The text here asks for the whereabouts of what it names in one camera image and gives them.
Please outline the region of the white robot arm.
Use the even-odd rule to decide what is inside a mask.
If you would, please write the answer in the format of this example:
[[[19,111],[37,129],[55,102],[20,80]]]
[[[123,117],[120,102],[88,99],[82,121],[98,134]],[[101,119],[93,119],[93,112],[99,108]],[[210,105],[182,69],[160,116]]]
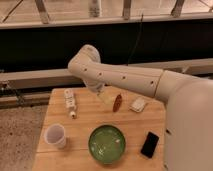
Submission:
[[[213,80],[174,71],[103,64],[85,44],[69,72],[98,92],[106,84],[161,101],[166,109],[165,171],[213,171]]]

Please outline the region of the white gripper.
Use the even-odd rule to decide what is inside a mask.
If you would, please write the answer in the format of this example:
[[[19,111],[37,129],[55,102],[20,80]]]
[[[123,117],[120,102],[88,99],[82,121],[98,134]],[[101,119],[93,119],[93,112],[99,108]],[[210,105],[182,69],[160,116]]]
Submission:
[[[112,105],[114,103],[114,98],[107,93],[101,92],[104,88],[104,83],[89,84],[88,89],[93,93],[99,93],[98,98],[106,105]]]

